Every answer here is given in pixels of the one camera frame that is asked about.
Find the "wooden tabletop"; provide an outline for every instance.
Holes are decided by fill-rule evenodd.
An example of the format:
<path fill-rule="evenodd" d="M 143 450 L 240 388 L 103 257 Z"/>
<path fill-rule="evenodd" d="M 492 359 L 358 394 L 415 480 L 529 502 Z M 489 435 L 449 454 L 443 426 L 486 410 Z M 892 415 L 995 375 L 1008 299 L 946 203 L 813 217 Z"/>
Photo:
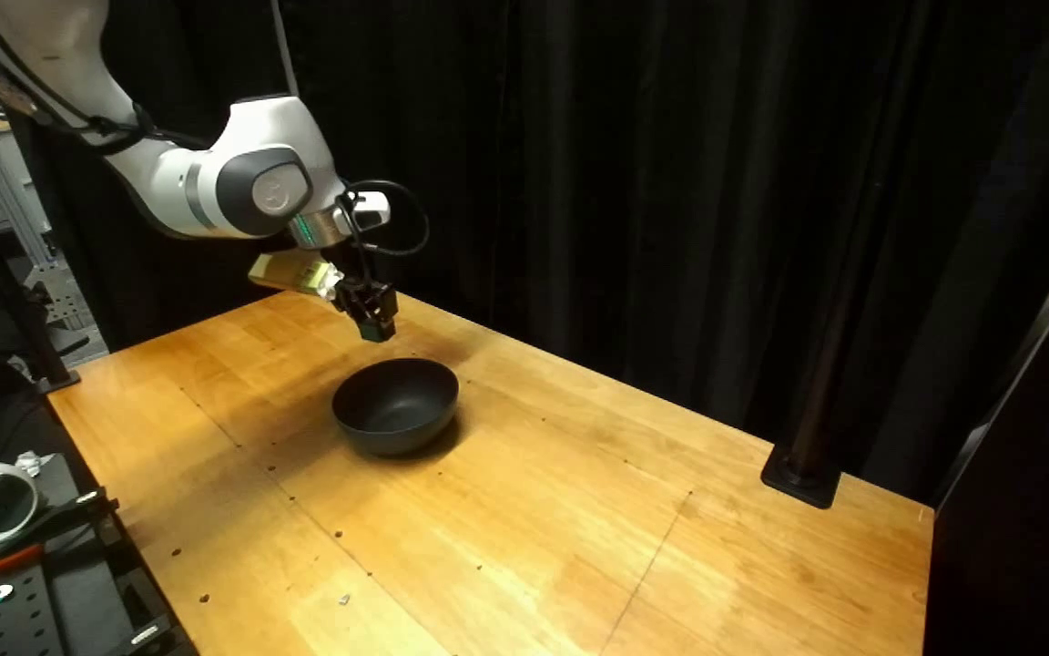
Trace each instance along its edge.
<path fill-rule="evenodd" d="M 458 441 L 363 461 L 329 399 L 409 355 Z M 764 441 L 409 296 L 382 348 L 284 291 L 79 375 L 50 405 L 200 653 L 921 653 L 929 508 L 813 511 Z"/>

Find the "black backdrop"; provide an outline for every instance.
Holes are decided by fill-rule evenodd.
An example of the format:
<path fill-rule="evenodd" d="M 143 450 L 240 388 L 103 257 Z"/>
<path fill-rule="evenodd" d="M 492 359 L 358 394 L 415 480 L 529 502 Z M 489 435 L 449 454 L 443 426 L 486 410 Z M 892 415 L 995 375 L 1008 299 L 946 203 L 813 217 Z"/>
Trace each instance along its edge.
<path fill-rule="evenodd" d="M 931 500 L 1049 284 L 1049 0 L 284 0 L 337 171 L 436 220 L 402 290 Z M 118 77 L 214 140 L 265 0 L 114 0 Z M 256 299 L 29 135 L 114 348 Z"/>
<path fill-rule="evenodd" d="M 937 514 L 926 653 L 1049 653 L 1049 341 Z"/>

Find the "cable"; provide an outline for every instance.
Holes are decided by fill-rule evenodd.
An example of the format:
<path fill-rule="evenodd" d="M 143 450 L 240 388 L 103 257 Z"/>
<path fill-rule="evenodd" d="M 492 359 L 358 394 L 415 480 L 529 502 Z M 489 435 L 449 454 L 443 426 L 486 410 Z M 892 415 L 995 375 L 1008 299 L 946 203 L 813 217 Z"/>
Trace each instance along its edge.
<path fill-rule="evenodd" d="M 272 39 L 277 39 L 284 84 L 286 84 L 290 95 L 300 95 L 300 75 L 294 75 L 294 59 L 290 59 L 290 39 L 286 39 L 284 14 L 279 14 L 277 0 L 269 0 L 269 14 L 272 14 Z"/>
<path fill-rule="evenodd" d="M 378 240 L 363 240 L 358 222 L 354 222 L 354 200 L 358 200 L 361 189 L 382 189 L 386 199 L 402 194 L 409 200 L 413 217 L 419 220 L 419 240 L 402 245 L 402 247 L 390 247 L 390 245 L 378 245 Z M 392 178 L 358 178 L 358 183 L 347 188 L 347 200 L 348 200 L 347 217 L 348 217 L 348 234 L 354 234 L 348 245 L 358 252 L 371 252 L 371 257 L 386 257 L 386 260 L 413 260 L 413 257 L 419 257 L 431 245 L 431 217 L 422 213 L 419 199 L 409 188 L 402 188 Z"/>

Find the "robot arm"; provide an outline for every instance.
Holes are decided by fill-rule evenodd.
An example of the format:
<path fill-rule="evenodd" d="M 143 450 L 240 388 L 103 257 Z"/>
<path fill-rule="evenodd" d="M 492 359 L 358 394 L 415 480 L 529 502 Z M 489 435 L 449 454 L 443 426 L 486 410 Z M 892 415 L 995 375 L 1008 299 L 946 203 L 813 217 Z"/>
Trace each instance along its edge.
<path fill-rule="evenodd" d="M 251 281 L 302 290 L 347 309 L 367 341 L 392 335 L 392 290 L 348 277 L 319 252 L 390 222 L 386 194 L 347 189 L 294 95 L 238 103 L 209 149 L 149 129 L 114 81 L 99 39 L 110 0 L 0 0 L 0 100 L 73 132 L 110 162 L 176 239 L 256 240 L 290 230 L 294 252 L 263 257 Z"/>

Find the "black bowl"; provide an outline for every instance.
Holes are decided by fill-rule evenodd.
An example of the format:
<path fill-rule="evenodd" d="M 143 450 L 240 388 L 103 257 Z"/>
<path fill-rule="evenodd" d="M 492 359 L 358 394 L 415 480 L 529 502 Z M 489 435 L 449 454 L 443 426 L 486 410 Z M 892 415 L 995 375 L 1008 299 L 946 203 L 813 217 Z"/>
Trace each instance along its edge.
<path fill-rule="evenodd" d="M 456 394 L 453 370 L 436 363 L 378 363 L 334 392 L 330 411 L 358 454 L 413 457 L 443 435 Z"/>

